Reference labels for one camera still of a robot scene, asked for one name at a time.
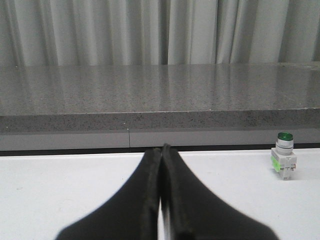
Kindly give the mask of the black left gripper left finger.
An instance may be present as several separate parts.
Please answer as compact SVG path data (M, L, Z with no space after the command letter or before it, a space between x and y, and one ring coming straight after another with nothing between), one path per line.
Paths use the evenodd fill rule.
M63 229L58 240L156 240L161 151L149 149L125 184L98 209Z

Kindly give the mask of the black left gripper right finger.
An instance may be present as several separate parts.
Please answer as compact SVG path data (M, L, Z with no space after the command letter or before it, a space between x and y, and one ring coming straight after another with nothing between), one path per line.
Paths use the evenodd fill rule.
M161 205L171 240L275 240L266 225L234 209L211 192L178 151L161 151Z

